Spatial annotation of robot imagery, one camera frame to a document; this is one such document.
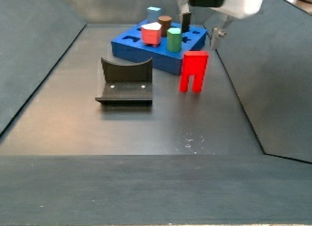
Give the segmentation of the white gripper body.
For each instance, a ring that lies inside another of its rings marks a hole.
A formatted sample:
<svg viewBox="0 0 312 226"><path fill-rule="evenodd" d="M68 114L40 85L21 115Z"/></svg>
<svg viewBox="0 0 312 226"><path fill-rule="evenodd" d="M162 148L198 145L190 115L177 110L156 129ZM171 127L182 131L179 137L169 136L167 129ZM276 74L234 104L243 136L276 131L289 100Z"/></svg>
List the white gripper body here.
<svg viewBox="0 0 312 226"><path fill-rule="evenodd" d="M254 15L262 4L264 0L223 0L223 4L219 7L207 7L209 9L230 15L237 19L242 19Z"/></svg>

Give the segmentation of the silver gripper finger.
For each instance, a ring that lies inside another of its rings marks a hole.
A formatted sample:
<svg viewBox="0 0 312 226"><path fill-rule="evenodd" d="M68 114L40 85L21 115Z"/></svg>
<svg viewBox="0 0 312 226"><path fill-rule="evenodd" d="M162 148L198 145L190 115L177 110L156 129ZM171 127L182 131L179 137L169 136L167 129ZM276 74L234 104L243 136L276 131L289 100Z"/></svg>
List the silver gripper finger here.
<svg viewBox="0 0 312 226"><path fill-rule="evenodd" d="M221 16L219 24L211 29L210 33L210 48L215 50L219 47L221 41L226 36L225 29L229 27L231 22L234 21L234 17L230 15Z"/></svg>
<svg viewBox="0 0 312 226"><path fill-rule="evenodd" d="M182 32L185 33L189 31L190 19L191 19L191 12L186 0L178 0L178 8L181 11L181 29Z"/></svg>

